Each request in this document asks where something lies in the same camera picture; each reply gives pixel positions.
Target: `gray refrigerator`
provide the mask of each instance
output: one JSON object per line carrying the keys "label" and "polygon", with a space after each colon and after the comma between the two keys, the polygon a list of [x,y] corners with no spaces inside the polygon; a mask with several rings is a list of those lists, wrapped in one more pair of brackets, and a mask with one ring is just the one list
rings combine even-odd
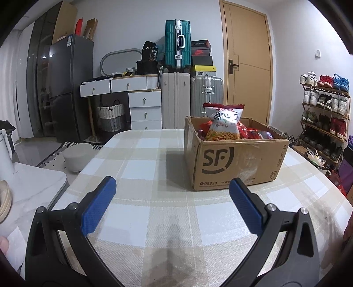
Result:
{"label": "gray refrigerator", "polygon": [[90,136],[88,101],[80,84],[92,78],[93,42],[75,34],[50,46],[49,99],[58,142],[83,142]]}

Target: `teal suitcase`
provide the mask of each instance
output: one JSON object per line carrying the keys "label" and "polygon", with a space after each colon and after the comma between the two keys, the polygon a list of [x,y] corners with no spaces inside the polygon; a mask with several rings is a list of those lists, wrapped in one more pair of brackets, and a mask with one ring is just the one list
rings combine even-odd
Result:
{"label": "teal suitcase", "polygon": [[164,72],[181,71],[190,73],[190,21],[166,21],[165,52],[166,58]]}

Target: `suitcase handle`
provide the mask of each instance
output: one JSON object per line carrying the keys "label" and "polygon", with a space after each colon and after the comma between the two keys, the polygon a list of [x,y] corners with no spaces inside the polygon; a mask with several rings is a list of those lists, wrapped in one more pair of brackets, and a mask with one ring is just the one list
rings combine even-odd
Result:
{"label": "suitcase handle", "polygon": [[179,42],[178,48],[185,48],[185,35],[178,35],[178,36],[179,38],[183,39],[183,45],[180,45],[180,42]]}

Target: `curtain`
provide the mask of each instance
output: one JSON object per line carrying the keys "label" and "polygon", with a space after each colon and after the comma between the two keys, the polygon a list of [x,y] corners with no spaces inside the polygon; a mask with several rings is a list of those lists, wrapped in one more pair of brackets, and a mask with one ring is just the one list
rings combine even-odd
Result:
{"label": "curtain", "polygon": [[15,118],[14,83],[20,33],[20,30],[12,30],[0,48],[0,120],[9,121],[16,128],[12,133],[14,143],[19,139]]}

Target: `blue sneaker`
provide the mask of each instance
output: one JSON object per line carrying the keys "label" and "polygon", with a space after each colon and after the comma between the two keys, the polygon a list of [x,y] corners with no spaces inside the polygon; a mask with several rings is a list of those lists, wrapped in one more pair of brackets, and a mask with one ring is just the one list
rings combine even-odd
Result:
{"label": "blue sneaker", "polygon": [[340,89],[340,87],[341,87],[341,79],[342,79],[341,76],[339,76],[337,74],[334,74],[334,76],[333,76],[333,88],[335,90],[339,90]]}
{"label": "blue sneaker", "polygon": [[341,90],[347,93],[349,92],[349,82],[345,78],[341,79]]}

